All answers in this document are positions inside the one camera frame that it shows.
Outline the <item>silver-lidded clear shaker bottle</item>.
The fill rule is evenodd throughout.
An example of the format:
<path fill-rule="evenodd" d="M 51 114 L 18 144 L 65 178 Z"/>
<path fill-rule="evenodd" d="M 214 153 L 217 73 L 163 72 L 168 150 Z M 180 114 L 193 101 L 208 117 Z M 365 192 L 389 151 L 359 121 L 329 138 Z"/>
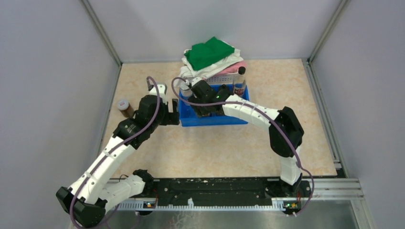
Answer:
<path fill-rule="evenodd" d="M 191 91 L 190 86 L 191 86 L 191 83 L 188 80 L 181 82 L 181 84 L 180 84 L 180 92 L 184 99 L 188 99 L 193 95 L 193 92 Z"/>

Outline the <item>blue plastic divided tray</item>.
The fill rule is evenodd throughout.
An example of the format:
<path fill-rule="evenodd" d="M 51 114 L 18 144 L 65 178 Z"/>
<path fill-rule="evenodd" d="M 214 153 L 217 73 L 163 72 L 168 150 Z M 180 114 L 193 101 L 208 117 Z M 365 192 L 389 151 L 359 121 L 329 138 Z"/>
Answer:
<path fill-rule="evenodd" d="M 247 124 L 246 121 L 241 119 L 214 113 L 211 113 L 209 116 L 198 117 L 192 107 L 186 105 L 185 102 L 181 100 L 179 100 L 178 111 L 180 113 L 180 123 L 183 127 Z"/>

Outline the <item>black-capped squeeze bottle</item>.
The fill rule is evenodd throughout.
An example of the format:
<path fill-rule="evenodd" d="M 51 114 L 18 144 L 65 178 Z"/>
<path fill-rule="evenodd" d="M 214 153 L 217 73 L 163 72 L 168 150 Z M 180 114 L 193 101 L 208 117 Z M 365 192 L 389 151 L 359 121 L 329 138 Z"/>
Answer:
<path fill-rule="evenodd" d="M 226 85 L 226 84 L 222 84 L 220 86 L 220 89 L 223 90 L 223 91 L 227 91 L 227 92 L 231 91 L 230 88 L 229 88 L 229 85 Z"/>

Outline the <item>tall dark sauce bottle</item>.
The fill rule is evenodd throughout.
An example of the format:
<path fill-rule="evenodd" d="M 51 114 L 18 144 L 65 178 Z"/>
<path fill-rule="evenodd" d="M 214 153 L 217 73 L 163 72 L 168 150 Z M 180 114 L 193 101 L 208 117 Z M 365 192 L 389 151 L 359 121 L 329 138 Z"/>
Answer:
<path fill-rule="evenodd" d="M 245 73 L 246 73 L 246 68 L 239 67 L 238 73 L 233 79 L 232 91 L 234 94 L 236 94 L 240 97 L 242 97 L 243 94 L 245 93 L 245 87 L 246 87 Z"/>

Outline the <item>white-lidded brown spice jar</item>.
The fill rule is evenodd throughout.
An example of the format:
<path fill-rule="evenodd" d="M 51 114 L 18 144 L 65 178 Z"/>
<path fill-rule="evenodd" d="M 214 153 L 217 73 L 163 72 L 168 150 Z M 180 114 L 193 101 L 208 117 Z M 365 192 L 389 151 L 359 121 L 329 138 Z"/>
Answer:
<path fill-rule="evenodd" d="M 132 118 L 135 112 L 127 99 L 119 100 L 117 102 L 117 108 L 125 118 Z"/>

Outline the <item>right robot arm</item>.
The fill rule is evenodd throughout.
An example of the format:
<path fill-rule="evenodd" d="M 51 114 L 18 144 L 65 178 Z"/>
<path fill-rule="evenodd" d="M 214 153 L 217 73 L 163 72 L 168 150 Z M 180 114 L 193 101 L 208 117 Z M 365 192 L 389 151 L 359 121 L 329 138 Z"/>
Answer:
<path fill-rule="evenodd" d="M 188 99 L 199 116 L 209 113 L 235 117 L 263 129 L 269 135 L 270 147 L 280 157 L 280 191 L 287 197 L 299 191 L 302 180 L 299 153 L 304 130 L 295 112 L 285 106 L 272 109 L 232 94 L 228 86 L 213 89 L 200 78 L 191 82 L 193 96 Z"/>

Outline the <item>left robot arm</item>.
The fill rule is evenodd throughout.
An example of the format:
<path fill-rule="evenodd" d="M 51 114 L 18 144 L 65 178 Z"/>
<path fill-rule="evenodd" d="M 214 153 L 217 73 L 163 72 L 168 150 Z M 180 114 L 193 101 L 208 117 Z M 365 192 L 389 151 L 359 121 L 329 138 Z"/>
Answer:
<path fill-rule="evenodd" d="M 69 187 L 60 187 L 56 197 L 75 226 L 95 228 L 105 222 L 104 216 L 113 207 L 133 197 L 155 195 L 154 178 L 145 169 L 107 186 L 118 167 L 148 140 L 160 125 L 179 125 L 177 99 L 172 100 L 173 112 L 163 95 L 144 96 L 134 118 L 120 122 L 107 146 L 78 180 Z"/>

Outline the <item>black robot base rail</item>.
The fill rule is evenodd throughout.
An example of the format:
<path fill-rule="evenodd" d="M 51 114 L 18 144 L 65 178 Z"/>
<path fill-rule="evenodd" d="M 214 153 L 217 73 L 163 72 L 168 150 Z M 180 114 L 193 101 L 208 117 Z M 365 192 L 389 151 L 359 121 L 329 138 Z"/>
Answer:
<path fill-rule="evenodd" d="M 118 210 L 299 211 L 307 201 L 362 200 L 354 178 L 303 178 L 295 193 L 283 193 L 276 177 L 157 178 L 150 193 L 131 197 Z"/>

